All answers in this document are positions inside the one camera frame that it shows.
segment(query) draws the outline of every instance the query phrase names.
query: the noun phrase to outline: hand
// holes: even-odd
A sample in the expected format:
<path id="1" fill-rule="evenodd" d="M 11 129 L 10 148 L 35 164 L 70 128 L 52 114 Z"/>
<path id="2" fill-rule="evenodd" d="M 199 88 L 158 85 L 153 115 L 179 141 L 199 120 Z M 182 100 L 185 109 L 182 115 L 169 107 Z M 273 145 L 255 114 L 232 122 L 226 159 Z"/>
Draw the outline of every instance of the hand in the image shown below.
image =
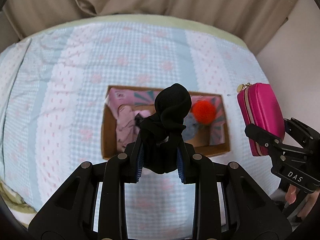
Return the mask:
<path id="1" fill-rule="evenodd" d="M 296 201 L 297 198 L 297 188 L 295 186 L 290 185 L 287 194 L 285 194 L 285 200 L 291 205 Z M 305 219 L 306 216 L 309 214 L 313 206 L 315 205 L 317 199 L 319 196 L 319 190 L 316 190 L 312 194 L 307 195 L 307 202 L 304 205 L 304 207 L 301 209 L 301 211 L 297 214 L 297 217 L 300 217 L 302 219 Z"/>

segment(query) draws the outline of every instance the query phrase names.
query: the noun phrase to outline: bed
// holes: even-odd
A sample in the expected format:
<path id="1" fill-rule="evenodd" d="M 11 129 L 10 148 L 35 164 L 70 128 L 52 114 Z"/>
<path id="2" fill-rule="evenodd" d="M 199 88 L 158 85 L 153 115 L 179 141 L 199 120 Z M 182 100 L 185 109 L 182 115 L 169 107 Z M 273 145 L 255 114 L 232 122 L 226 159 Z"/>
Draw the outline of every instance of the bed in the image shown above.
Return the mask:
<path id="1" fill-rule="evenodd" d="M 114 15 L 49 28 L 0 54 L 0 194 L 18 220 L 27 227 L 81 162 L 104 161 L 100 128 L 108 85 L 176 82 L 223 96 L 231 151 L 212 160 L 239 162 L 271 194 L 279 179 L 270 173 L 270 158 L 252 157 L 236 100 L 239 84 L 268 83 L 246 44 L 175 17 Z M 129 238 L 191 233 L 194 187 L 182 185 L 176 172 L 144 171 L 125 189 Z"/>

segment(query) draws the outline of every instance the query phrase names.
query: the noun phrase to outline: screw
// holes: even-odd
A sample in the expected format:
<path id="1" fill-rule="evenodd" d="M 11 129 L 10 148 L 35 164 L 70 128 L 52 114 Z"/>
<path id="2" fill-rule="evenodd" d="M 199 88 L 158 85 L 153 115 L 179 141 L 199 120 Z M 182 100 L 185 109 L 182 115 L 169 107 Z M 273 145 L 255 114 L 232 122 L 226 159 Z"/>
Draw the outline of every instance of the screw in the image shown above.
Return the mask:
<path id="1" fill-rule="evenodd" d="M 232 168 L 232 169 L 237 169 L 237 168 L 239 168 L 239 164 L 238 164 L 238 163 L 235 163 L 235 162 L 231 162 L 231 163 L 230 163 L 230 168 Z"/>
<path id="2" fill-rule="evenodd" d="M 126 157 L 127 157 L 127 155 L 125 153 L 118 154 L 118 159 L 120 159 L 120 160 L 124 160 Z"/>
<path id="3" fill-rule="evenodd" d="M 81 168 L 86 169 L 90 167 L 90 163 L 89 162 L 83 162 L 81 163 Z"/>
<path id="4" fill-rule="evenodd" d="M 192 156 L 195 160 L 201 160 L 202 159 L 202 155 L 199 153 L 193 154 Z"/>

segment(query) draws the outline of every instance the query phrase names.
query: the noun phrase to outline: pink pouch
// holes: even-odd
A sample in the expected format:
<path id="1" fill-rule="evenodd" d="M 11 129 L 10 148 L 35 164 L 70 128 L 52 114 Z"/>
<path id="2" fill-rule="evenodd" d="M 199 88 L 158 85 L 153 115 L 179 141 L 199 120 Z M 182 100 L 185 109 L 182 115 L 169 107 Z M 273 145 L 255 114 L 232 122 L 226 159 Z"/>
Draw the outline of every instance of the pink pouch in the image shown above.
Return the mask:
<path id="1" fill-rule="evenodd" d="M 253 123 L 264 130 L 284 139 L 284 120 L 275 94 L 269 84 L 256 83 L 240 85 L 237 89 L 238 103 L 245 125 Z M 249 139 L 253 156 L 268 155 L 261 147 Z"/>

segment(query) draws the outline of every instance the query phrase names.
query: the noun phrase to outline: red pom-pom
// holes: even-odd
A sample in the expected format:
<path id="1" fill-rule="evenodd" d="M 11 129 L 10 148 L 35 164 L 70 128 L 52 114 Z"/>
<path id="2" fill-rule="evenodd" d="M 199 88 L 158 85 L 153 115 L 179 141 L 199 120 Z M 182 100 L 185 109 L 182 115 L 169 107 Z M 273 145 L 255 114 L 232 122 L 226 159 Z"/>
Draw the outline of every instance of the red pom-pom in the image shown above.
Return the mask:
<path id="1" fill-rule="evenodd" d="M 196 102 L 191 112 L 195 119 L 204 125 L 209 125 L 216 117 L 216 108 L 209 101 L 201 100 Z"/>

